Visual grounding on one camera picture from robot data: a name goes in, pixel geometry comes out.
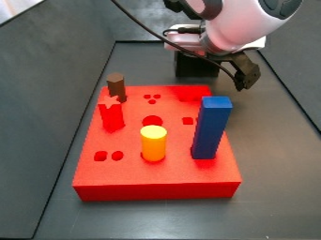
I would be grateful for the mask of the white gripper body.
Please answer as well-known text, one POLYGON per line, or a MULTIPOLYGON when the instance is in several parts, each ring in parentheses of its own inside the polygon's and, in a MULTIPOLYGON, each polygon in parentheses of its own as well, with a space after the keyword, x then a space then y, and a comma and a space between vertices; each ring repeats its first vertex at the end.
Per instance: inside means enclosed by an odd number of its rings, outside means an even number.
POLYGON ((247 43, 233 42, 211 34, 211 31, 201 24, 175 24, 163 31, 163 35, 171 43, 189 51, 211 53, 218 56, 262 49, 266 44, 265 37, 247 43))

